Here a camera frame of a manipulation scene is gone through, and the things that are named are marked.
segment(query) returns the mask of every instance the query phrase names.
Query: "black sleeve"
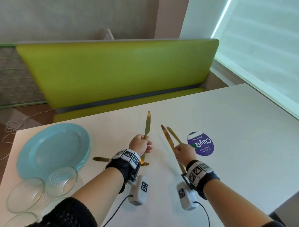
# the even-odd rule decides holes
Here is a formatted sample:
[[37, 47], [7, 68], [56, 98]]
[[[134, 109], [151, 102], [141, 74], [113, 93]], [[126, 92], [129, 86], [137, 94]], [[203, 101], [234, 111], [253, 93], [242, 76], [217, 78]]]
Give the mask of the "black sleeve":
[[59, 203], [40, 223], [27, 227], [97, 227], [97, 222], [89, 209], [79, 200], [69, 197]]
[[285, 226], [283, 224], [280, 224], [277, 221], [273, 221], [263, 225], [262, 227], [285, 227]]

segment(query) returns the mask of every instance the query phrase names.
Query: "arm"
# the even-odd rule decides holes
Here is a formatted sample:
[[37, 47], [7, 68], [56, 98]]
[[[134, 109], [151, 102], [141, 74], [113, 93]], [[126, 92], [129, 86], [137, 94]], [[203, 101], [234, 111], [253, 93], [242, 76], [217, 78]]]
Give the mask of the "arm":
[[[188, 144], [178, 145], [174, 152], [178, 162], [185, 167], [197, 159], [195, 149]], [[225, 226], [261, 227], [273, 221], [252, 203], [217, 179], [207, 182], [203, 191]]]
[[[141, 156], [144, 152], [150, 153], [151, 144], [149, 137], [144, 139], [144, 135], [137, 135], [130, 142], [129, 149]], [[110, 167], [85, 184], [72, 197], [87, 206], [100, 226], [118, 195], [123, 181], [121, 172]]]

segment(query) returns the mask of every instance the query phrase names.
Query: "purple sticker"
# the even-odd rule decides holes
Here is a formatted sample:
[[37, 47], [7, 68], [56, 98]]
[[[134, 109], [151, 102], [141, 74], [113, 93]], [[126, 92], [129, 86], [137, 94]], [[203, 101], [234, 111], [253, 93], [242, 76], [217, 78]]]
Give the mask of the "purple sticker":
[[194, 147], [196, 153], [201, 156], [208, 156], [214, 151], [214, 144], [210, 137], [200, 131], [190, 133], [187, 140], [188, 144]]

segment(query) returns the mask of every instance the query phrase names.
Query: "green bench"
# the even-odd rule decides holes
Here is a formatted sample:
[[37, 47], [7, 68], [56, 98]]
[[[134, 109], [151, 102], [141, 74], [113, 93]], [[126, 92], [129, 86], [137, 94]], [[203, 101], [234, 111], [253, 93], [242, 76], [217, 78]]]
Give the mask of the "green bench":
[[[53, 109], [203, 83], [219, 41], [138, 40], [18, 44], [17, 50]], [[79, 109], [54, 122], [205, 91], [193, 88]]]

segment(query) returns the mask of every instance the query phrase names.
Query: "hand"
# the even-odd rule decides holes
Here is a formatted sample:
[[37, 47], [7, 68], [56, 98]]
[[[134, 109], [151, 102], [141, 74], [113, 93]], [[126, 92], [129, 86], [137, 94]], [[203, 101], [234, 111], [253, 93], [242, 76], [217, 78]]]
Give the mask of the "hand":
[[185, 167], [189, 162], [197, 159], [195, 148], [184, 143], [181, 143], [174, 148], [174, 154], [178, 162]]
[[149, 139], [150, 138], [148, 136], [144, 139], [144, 135], [139, 134], [131, 140], [129, 149], [137, 152], [140, 157], [144, 152], [148, 154], [152, 150], [152, 142], [149, 141]]

